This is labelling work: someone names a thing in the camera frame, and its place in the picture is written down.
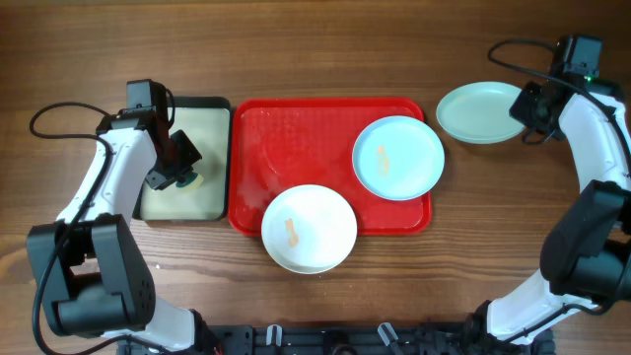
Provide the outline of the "white plate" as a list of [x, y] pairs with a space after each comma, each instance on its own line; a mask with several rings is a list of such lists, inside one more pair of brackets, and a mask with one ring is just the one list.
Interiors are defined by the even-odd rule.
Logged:
[[289, 188], [268, 205], [261, 237], [269, 256], [299, 274], [333, 269], [351, 253], [358, 222], [350, 204], [338, 192], [321, 185]]

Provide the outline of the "green plate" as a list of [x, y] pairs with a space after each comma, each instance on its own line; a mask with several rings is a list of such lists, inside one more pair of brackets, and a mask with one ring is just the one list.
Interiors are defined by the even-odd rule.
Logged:
[[502, 82], [476, 82], [446, 94], [436, 108], [440, 126], [454, 139], [471, 144], [494, 144], [518, 136], [525, 126], [509, 109], [521, 90]]

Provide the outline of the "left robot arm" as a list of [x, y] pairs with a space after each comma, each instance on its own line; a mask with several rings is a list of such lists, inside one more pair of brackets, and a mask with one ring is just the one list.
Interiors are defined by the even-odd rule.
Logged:
[[27, 251], [37, 289], [32, 327], [45, 353], [42, 320], [58, 336], [99, 338], [126, 352], [219, 354], [220, 339], [194, 310], [157, 296], [130, 231], [143, 185], [162, 189], [190, 175], [200, 155], [186, 134], [155, 118], [107, 116], [91, 136], [95, 158], [75, 199], [50, 224], [32, 227]]

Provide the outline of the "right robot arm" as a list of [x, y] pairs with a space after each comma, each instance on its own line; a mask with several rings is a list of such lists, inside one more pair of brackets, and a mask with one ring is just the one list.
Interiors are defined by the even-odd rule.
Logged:
[[570, 143], [580, 195], [546, 237], [538, 269], [508, 295], [482, 305], [473, 341], [488, 348], [526, 346], [576, 314], [601, 316], [630, 299], [630, 134], [617, 88], [592, 81], [573, 95], [558, 123]]

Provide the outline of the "green and yellow sponge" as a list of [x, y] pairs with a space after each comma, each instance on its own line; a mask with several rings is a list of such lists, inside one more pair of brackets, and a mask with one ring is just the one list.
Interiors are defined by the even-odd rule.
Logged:
[[204, 182], [204, 178], [201, 174], [196, 172], [190, 172], [186, 175], [184, 181], [178, 181], [175, 187], [179, 191], [191, 191], [197, 189]]

